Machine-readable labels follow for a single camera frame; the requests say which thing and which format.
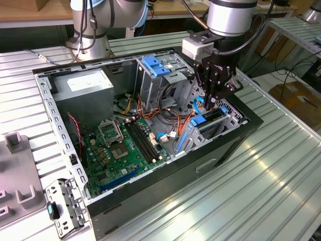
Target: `motherboard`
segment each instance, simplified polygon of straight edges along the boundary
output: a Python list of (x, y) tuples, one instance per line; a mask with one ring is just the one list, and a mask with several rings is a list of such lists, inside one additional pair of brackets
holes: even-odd
[(103, 123), (82, 140), (92, 198), (170, 159), (142, 118)]

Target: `cardboard box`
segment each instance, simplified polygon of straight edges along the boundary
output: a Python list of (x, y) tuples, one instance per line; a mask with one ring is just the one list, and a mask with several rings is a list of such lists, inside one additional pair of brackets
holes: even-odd
[[(280, 100), (283, 84), (270, 89), (269, 94)], [(284, 87), (281, 103), (315, 131), (321, 129), (321, 95), (296, 81)]]
[(49, 0), (0, 0), (0, 5), (38, 12)]

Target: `green circuit board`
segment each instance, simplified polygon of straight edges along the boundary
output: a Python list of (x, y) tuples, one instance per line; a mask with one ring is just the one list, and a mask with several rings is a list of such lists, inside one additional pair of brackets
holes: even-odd
[[(144, 119), (140, 118), (136, 121), (136, 124), (144, 135), (147, 136), (152, 132)], [(135, 137), (133, 138), (128, 133), (124, 124), (120, 124), (119, 127), (124, 139), (121, 142), (113, 142), (110, 147), (106, 146), (98, 128), (82, 137), (86, 146), (87, 167), (85, 167), (85, 172), (89, 180), (87, 187), (92, 198), (100, 195), (105, 190), (115, 187), (116, 185), (105, 188), (108, 187), (108, 184), (113, 184), (113, 181), (119, 182), (117, 183), (118, 185), (169, 159), (167, 151), (158, 144), (152, 147), (157, 152), (157, 155), (161, 156), (161, 160), (157, 159), (155, 163), (146, 160), (134, 141)], [(102, 132), (105, 139), (117, 135), (117, 131), (110, 126), (102, 128)]]

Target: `yellow wire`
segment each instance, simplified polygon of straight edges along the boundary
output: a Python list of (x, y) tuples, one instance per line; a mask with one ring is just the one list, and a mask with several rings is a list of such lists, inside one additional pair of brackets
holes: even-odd
[(127, 106), (126, 110), (125, 110), (125, 111), (123, 111), (123, 112), (122, 112), (122, 114), (126, 114), (126, 113), (128, 113), (128, 112), (129, 112), (129, 109), (130, 109), (130, 103), (131, 103), (131, 98), (130, 98), (130, 99), (129, 99), (129, 101), (128, 101), (128, 106)]

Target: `slotted aluminum surface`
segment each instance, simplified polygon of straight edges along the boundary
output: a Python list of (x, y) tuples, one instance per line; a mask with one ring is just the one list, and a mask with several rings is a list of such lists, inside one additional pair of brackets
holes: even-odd
[(292, 17), (272, 19), (269, 25), (311, 53), (321, 53), (321, 45), (315, 41), (317, 36), (321, 36), (321, 23), (309, 24), (298, 17)]
[[(178, 46), (186, 36), (110, 44), (120, 55)], [(72, 58), (62, 47), (36, 51), (60, 63)], [(27, 51), (0, 54), (0, 134), (19, 131), (29, 137), (43, 188), (70, 177), (31, 73), (45, 66)], [(222, 166), (106, 240), (308, 240), (321, 223), (321, 139), (252, 81), (243, 84), (237, 96), (264, 120), (262, 127)], [(58, 240), (45, 209), (1, 230), (0, 237)], [(87, 226), (68, 240), (94, 240), (93, 231)]]

